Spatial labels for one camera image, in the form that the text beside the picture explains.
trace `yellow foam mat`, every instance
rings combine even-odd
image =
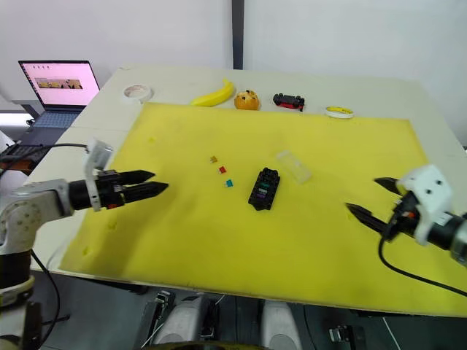
[[[298,184],[275,155],[312,172]],[[217,163],[211,164],[211,156]],[[387,219],[398,197],[372,180],[427,163],[407,120],[146,104],[110,166],[168,182],[155,198],[89,211],[61,268],[117,280],[414,314],[467,316],[467,300],[400,276],[379,235],[344,206]],[[220,175],[217,168],[225,166]],[[265,166],[281,181],[271,211],[248,198]],[[233,187],[224,187],[227,179]],[[389,261],[467,289],[467,271],[436,247],[399,236]]]

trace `transparent plastic piece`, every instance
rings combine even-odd
[[[290,151],[282,151],[277,154],[276,158],[299,184],[303,184],[312,177],[312,172]]]

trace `yellow tape roll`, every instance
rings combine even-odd
[[[339,106],[326,107],[325,113],[326,115],[332,118],[350,119],[351,117],[353,117],[353,111],[351,109]]]

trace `roll of tape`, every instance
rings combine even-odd
[[[123,100],[128,103],[138,102],[143,104],[153,96],[153,91],[147,85],[135,84],[123,90]]]
[[[326,107],[325,113],[326,115],[332,118],[350,119],[351,117],[353,117],[353,111],[351,109],[338,106]]]

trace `toy car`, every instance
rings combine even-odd
[[[300,112],[304,110],[305,99],[300,96],[290,96],[277,93],[272,99],[277,106],[285,108],[300,109]]]

